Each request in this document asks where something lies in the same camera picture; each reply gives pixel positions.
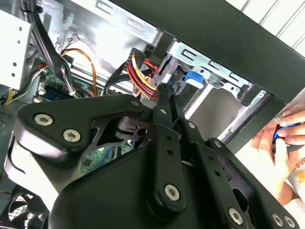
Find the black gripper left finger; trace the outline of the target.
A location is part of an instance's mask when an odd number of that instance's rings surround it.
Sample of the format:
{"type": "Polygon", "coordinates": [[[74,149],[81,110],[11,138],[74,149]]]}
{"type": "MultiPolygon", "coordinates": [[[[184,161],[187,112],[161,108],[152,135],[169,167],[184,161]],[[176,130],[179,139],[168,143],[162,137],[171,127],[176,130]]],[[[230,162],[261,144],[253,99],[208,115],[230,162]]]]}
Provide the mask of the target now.
{"type": "Polygon", "coordinates": [[[51,212],[64,188],[85,176],[80,167],[86,153],[132,140],[136,148],[129,153],[149,155],[149,210],[181,214],[187,197],[171,95],[172,87],[161,84],[152,97],[154,107],[128,94],[25,105],[17,112],[5,170],[51,212]]]}

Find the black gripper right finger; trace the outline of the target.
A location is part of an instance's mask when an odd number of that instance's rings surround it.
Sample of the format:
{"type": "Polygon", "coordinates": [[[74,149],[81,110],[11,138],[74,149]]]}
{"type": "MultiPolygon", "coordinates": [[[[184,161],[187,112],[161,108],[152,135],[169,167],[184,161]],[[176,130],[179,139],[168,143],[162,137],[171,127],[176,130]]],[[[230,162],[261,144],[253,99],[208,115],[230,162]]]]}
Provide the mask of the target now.
{"type": "Polygon", "coordinates": [[[203,229],[298,229],[294,217],[219,140],[203,141],[183,114],[180,98],[169,99],[173,127],[181,134],[182,159],[190,162],[190,191],[203,229]]]}

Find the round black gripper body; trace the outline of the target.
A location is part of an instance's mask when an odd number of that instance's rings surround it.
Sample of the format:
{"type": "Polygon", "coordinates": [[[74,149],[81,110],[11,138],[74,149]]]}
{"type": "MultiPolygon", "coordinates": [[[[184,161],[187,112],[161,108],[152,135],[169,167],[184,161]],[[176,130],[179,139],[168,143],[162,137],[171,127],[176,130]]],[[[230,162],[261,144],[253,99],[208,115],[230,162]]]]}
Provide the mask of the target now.
{"type": "Polygon", "coordinates": [[[221,217],[197,169],[182,164],[187,206],[177,217],[160,220],[149,210],[149,155],[128,153],[70,183],[49,215],[50,229],[236,229],[221,217]]]}

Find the person's right hand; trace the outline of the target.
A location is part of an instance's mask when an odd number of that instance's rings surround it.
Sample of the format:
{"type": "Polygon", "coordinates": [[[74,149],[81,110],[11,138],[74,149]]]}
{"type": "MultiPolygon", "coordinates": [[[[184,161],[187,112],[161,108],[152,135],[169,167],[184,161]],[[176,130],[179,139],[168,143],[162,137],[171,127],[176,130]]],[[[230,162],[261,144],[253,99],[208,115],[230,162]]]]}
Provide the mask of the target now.
{"type": "Polygon", "coordinates": [[[298,160],[298,152],[288,153],[285,141],[276,140],[276,153],[272,152],[273,135],[277,124],[269,122],[251,141],[251,149],[258,154],[259,166],[254,176],[281,204],[288,204],[294,191],[286,183],[298,160]]]}

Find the person's left hand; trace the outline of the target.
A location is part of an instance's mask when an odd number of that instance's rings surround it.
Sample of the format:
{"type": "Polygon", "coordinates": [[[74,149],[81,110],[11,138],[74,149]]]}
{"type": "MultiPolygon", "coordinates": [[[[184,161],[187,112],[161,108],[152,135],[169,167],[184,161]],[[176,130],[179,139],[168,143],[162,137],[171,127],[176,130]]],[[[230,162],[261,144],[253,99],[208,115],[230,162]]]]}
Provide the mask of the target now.
{"type": "Polygon", "coordinates": [[[305,106],[291,108],[283,113],[284,118],[279,122],[285,129],[278,130],[278,135],[287,144],[305,144],[305,106]]]}

